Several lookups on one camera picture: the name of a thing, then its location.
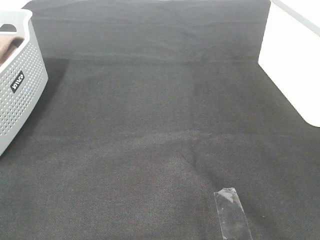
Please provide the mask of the brown towel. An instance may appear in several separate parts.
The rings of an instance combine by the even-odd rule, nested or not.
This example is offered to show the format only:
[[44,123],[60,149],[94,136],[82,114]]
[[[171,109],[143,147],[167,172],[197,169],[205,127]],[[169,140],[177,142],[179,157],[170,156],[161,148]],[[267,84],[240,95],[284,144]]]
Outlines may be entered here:
[[0,36],[0,67],[4,68],[11,63],[19,52],[18,49],[24,42],[22,36],[1,35]]

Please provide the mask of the black table cloth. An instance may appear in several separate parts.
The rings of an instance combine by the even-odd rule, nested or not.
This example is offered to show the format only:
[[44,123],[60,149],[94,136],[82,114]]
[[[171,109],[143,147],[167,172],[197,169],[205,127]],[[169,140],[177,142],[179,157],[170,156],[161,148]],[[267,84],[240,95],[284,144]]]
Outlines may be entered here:
[[258,65],[268,0],[34,0],[48,74],[0,159],[3,240],[320,237],[320,130]]

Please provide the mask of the clear tape strip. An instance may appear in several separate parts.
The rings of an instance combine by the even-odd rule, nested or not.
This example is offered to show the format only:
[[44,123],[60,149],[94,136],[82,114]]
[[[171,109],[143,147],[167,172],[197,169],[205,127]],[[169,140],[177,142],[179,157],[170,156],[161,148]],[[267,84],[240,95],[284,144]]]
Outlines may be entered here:
[[248,221],[235,188],[222,188],[214,199],[223,240],[252,240]]

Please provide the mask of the grey perforated plastic basket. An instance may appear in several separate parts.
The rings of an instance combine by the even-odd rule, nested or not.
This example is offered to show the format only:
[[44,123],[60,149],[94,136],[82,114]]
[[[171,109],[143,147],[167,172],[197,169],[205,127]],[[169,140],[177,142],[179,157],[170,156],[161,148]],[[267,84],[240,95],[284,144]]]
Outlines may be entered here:
[[22,43],[0,66],[0,151],[13,141],[35,108],[48,74],[32,24],[33,13],[27,9],[2,9],[1,24],[15,31],[1,36],[20,37]]

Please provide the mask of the white box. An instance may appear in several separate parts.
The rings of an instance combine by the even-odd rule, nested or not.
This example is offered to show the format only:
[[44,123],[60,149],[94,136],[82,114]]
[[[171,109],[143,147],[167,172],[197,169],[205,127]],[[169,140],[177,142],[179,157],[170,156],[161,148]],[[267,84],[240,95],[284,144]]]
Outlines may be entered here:
[[258,64],[308,124],[320,125],[320,2],[272,0]]

